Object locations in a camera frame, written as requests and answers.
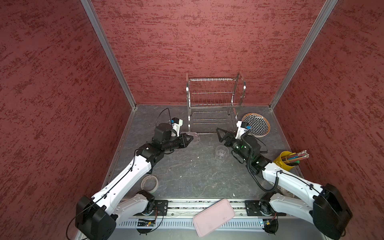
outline vent grille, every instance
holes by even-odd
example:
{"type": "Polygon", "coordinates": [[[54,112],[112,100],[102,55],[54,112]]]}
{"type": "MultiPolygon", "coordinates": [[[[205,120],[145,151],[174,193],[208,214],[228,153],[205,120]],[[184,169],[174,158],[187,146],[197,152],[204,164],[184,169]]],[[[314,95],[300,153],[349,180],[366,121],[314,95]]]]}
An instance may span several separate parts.
{"type": "MultiPolygon", "coordinates": [[[[137,227],[137,219],[130,218],[128,221],[121,222],[116,228],[153,228],[153,227],[137,227]]],[[[167,229],[195,229],[192,218],[178,218],[170,219],[165,218],[159,228],[167,229]]],[[[252,219],[232,219],[229,222],[222,225],[218,230],[225,229],[241,229],[242,231],[263,231],[263,221],[262,219],[252,218],[252,219]]]]}

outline pink plastic lid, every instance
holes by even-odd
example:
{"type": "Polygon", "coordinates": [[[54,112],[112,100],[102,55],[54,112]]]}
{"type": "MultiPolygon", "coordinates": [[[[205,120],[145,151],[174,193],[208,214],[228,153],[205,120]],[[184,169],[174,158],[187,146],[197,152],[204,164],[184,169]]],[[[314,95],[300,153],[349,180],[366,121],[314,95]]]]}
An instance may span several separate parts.
{"type": "Polygon", "coordinates": [[[193,223],[199,237],[204,237],[215,231],[235,216],[228,199],[223,199],[205,209],[193,218],[193,223]]]}

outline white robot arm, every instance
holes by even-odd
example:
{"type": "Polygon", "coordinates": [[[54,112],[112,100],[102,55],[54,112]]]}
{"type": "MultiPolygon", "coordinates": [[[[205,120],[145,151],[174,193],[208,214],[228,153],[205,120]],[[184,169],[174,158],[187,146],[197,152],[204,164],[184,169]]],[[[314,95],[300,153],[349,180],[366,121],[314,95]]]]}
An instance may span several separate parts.
{"type": "Polygon", "coordinates": [[[220,128],[216,132],[219,141],[225,141],[224,145],[232,148],[232,155],[236,153],[247,163],[255,182],[267,192],[260,200],[260,211],[265,215],[275,212],[290,214],[313,223],[324,235],[339,239],[352,218],[352,212],[338,189],[330,184],[322,186],[310,182],[282,169],[260,154],[260,145],[255,137],[248,134],[250,127],[246,122],[238,121],[237,127],[236,134],[220,128]],[[257,175],[274,182],[274,186],[263,188],[255,177],[257,175]],[[277,186],[299,199],[283,196],[277,186]]]}
{"type": "Polygon", "coordinates": [[[106,240],[116,223],[154,208],[154,196],[142,190],[133,198],[120,202],[132,186],[148,173],[166,151],[185,148],[193,140],[186,133],[179,134],[183,121],[173,118],[160,123],[150,143],[142,145],[128,166],[91,199],[82,197],[76,206],[75,226],[90,240],[106,240]]]}
{"type": "MultiPolygon", "coordinates": [[[[83,197],[76,206],[75,226],[90,240],[106,240],[116,224],[137,213],[154,208],[154,196],[146,191],[120,202],[132,186],[159,162],[165,151],[185,148],[193,140],[186,133],[179,134],[182,120],[173,118],[171,124],[161,123],[155,128],[151,143],[142,145],[128,166],[107,186],[93,195],[83,197]]],[[[257,140],[248,135],[245,122],[237,123],[237,133],[217,129],[219,141],[231,147],[245,162],[247,169],[261,189],[267,192],[260,200],[259,210],[265,215],[286,213],[313,223],[323,234],[339,239],[352,213],[336,187],[325,187],[300,178],[260,155],[257,140]],[[272,189],[264,189],[255,175],[275,182],[272,189]],[[299,199],[286,197],[276,188],[280,186],[299,199]]]]}

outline black cable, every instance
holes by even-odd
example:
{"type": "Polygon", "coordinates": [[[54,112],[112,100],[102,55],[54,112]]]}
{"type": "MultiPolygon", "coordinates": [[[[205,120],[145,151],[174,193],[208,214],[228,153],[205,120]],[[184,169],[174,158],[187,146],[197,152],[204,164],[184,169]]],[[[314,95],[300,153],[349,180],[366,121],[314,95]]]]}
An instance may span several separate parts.
{"type": "Polygon", "coordinates": [[[170,120],[170,122],[171,122],[171,124],[172,124],[172,119],[170,118],[169,108],[166,108],[166,109],[164,109],[163,111],[161,111],[161,113],[158,115],[158,117],[157,117],[157,119],[156,119],[155,126],[157,126],[157,121],[159,120],[160,115],[161,115],[165,110],[167,110],[167,109],[168,109],[169,120],[170,120]]]}
{"type": "Polygon", "coordinates": [[[265,143],[263,143],[260,139],[258,139],[257,137],[254,137],[256,138],[258,141],[260,141],[264,146],[265,146],[265,151],[260,151],[260,153],[268,153],[268,148],[266,147],[265,143]]]}
{"type": "Polygon", "coordinates": [[[65,231],[65,235],[66,235],[66,237],[67,237],[67,239],[68,240],[71,240],[69,237],[68,237],[68,229],[69,229],[69,227],[70,227],[70,225],[71,225],[71,222],[78,216],[78,215],[80,215],[80,214],[82,214],[84,211],[86,211],[88,208],[90,208],[90,207],[92,207],[93,205],[95,205],[98,201],[100,201],[101,199],[103,199],[103,198],[106,198],[107,197],[107,194],[112,190],[112,188],[114,188],[115,186],[116,186],[116,184],[118,184],[119,182],[120,182],[120,180],[121,179],[123,179],[129,172],[131,172],[132,171],[132,169],[133,169],[133,166],[135,165],[135,156],[136,156],[136,151],[137,151],[138,149],[136,149],[135,151],[134,151],[134,153],[133,153],[133,163],[132,163],[132,166],[130,167],[130,169],[124,174],[124,176],[122,177],[122,178],[120,178],[118,181],[117,181],[117,183],[115,183],[105,194],[103,194],[103,196],[99,199],[99,200],[97,200],[96,202],[94,202],[92,205],[90,205],[89,207],[87,207],[86,209],[84,209],[83,211],[81,211],[81,212],[79,212],[78,214],[76,214],[76,216],[74,217],[74,218],[72,218],[72,220],[70,221],[70,223],[68,223],[68,226],[67,226],[67,230],[65,231]]]}
{"type": "Polygon", "coordinates": [[[156,229],[163,223],[163,220],[164,220],[164,213],[163,213],[163,211],[160,210],[160,209],[156,209],[156,210],[157,210],[157,211],[160,211],[163,217],[161,218],[161,222],[160,222],[160,224],[159,224],[155,229],[152,229],[152,230],[149,231],[148,233],[153,232],[154,230],[156,230],[156,229]]]}
{"type": "Polygon", "coordinates": [[[151,231],[149,231],[149,232],[147,232],[147,233],[150,233],[150,232],[153,232],[154,230],[156,230],[156,229],[163,223],[163,220],[164,220],[164,213],[163,213],[162,210],[155,208],[155,209],[148,210],[148,212],[149,212],[149,211],[154,211],[154,210],[155,210],[155,211],[160,211],[163,217],[161,218],[161,222],[160,222],[160,224],[157,225],[157,227],[156,227],[155,229],[152,229],[151,231]]]}
{"type": "Polygon", "coordinates": [[[68,229],[70,228],[70,225],[71,225],[71,222],[80,214],[82,214],[84,211],[86,211],[88,208],[92,207],[93,205],[95,205],[98,201],[100,201],[102,198],[104,197],[104,195],[99,199],[97,200],[96,202],[94,202],[92,205],[90,205],[89,207],[87,207],[86,209],[84,209],[83,211],[79,212],[78,214],[76,214],[72,220],[70,221],[70,223],[68,223],[68,226],[67,226],[67,230],[65,231],[65,236],[67,237],[68,240],[71,240],[69,237],[68,237],[68,229]]]}
{"type": "Polygon", "coordinates": [[[245,160],[243,160],[242,162],[240,162],[240,160],[233,154],[233,150],[231,151],[231,154],[232,154],[232,156],[239,162],[239,163],[241,163],[241,164],[243,164],[243,163],[245,163],[245,160]]]}
{"type": "MultiPolygon", "coordinates": [[[[296,177],[296,176],[294,176],[294,175],[291,175],[291,174],[288,174],[288,173],[285,173],[285,172],[283,172],[283,171],[278,171],[278,172],[276,172],[276,176],[277,176],[277,173],[280,173],[280,174],[286,174],[286,175],[288,175],[288,176],[291,176],[291,177],[294,177],[294,178],[296,178],[296,179],[299,179],[300,181],[302,181],[302,182],[304,182],[303,180],[301,180],[300,178],[298,178],[298,177],[296,177]]],[[[304,182],[306,185],[308,185],[309,187],[310,187],[310,189],[313,189],[313,190],[315,190],[319,195],[320,195],[320,193],[319,193],[319,191],[317,191],[314,187],[313,187],[313,185],[311,186],[310,184],[308,184],[308,183],[306,183],[306,182],[304,182]]]]}
{"type": "Polygon", "coordinates": [[[279,219],[279,216],[278,215],[276,215],[276,219],[275,219],[275,221],[276,221],[276,228],[275,228],[275,235],[276,235],[276,232],[277,232],[277,228],[279,227],[279,221],[278,221],[278,219],[279,219]]]}
{"type": "Polygon", "coordinates": [[[171,154],[171,153],[173,153],[175,150],[174,149],[172,149],[169,153],[164,153],[164,154],[171,154]]]}
{"type": "Polygon", "coordinates": [[[259,186],[259,188],[261,190],[263,190],[264,192],[267,192],[267,193],[271,193],[271,192],[274,192],[277,188],[277,185],[279,183],[279,178],[277,177],[277,174],[276,174],[276,180],[275,180],[275,184],[273,185],[273,187],[271,189],[265,189],[260,183],[259,181],[256,179],[256,177],[252,174],[251,172],[251,169],[249,167],[249,165],[251,164],[251,160],[252,160],[252,155],[253,155],[253,149],[251,147],[251,145],[245,140],[245,136],[250,132],[251,130],[247,130],[245,133],[243,133],[241,135],[241,139],[243,140],[243,142],[248,145],[249,149],[250,149],[250,153],[249,153],[249,156],[248,156],[248,159],[247,159],[247,170],[249,172],[249,174],[252,176],[252,178],[255,180],[256,184],[259,186]]]}
{"type": "Polygon", "coordinates": [[[249,172],[249,174],[252,176],[252,178],[255,180],[256,184],[259,186],[259,188],[261,190],[263,190],[264,192],[274,192],[278,186],[278,183],[279,183],[279,178],[276,176],[276,180],[275,180],[275,184],[273,185],[273,187],[271,189],[265,189],[260,183],[259,181],[256,179],[256,177],[252,174],[250,168],[249,168],[249,164],[250,164],[250,161],[247,161],[247,170],[249,172]]]}

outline roll of tape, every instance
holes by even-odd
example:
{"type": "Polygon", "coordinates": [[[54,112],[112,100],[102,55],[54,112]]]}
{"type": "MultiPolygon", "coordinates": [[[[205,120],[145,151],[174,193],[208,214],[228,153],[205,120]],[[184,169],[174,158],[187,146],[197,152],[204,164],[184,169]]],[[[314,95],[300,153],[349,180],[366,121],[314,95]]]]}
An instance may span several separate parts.
{"type": "Polygon", "coordinates": [[[145,184],[145,182],[148,180],[148,179],[155,179],[155,181],[156,181],[156,185],[155,185],[155,187],[153,188],[153,189],[151,189],[151,190],[145,190],[145,191],[147,191],[147,192],[149,192],[149,193],[154,193],[156,190],[157,190],[157,188],[159,187],[159,181],[157,180],[157,177],[155,177],[155,176],[153,176],[153,175],[149,175],[149,176],[146,176],[144,179],[143,179],[143,181],[141,181],[141,189],[142,190],[144,190],[144,184],[145,184]]]}

